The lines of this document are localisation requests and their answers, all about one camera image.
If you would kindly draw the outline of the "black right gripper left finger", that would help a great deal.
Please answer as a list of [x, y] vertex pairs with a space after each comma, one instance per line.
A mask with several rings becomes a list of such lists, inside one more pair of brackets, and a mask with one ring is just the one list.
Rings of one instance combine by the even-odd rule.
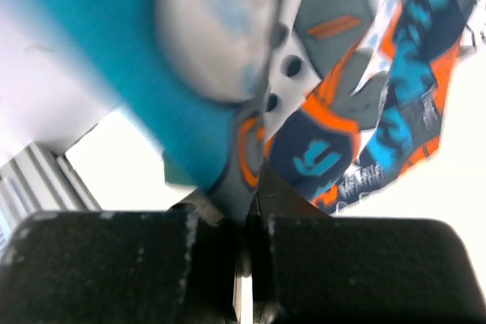
[[37, 212], [1, 260], [1, 321], [237, 323], [236, 249], [198, 192], [163, 212]]

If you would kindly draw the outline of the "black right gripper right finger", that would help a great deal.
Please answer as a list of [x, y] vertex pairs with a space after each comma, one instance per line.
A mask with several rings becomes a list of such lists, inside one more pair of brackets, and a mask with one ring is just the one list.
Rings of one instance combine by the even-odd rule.
[[256, 323], [483, 323], [465, 246], [432, 219], [337, 218], [264, 166], [247, 220]]

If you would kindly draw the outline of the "blue orange patterned shorts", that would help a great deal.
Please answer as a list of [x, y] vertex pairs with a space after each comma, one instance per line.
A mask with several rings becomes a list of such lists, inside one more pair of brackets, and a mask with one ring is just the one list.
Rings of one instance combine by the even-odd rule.
[[195, 185], [236, 221], [271, 168], [327, 213], [435, 151], [450, 72], [478, 0], [156, 0], [169, 63], [230, 113], [201, 112], [166, 181]]

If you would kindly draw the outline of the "teal green shorts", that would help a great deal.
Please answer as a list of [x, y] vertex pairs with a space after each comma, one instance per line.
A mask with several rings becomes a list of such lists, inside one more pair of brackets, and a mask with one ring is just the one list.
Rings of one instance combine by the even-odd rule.
[[215, 189], [236, 110], [198, 96], [156, 44], [153, 0], [37, 0], [107, 85], [192, 177]]

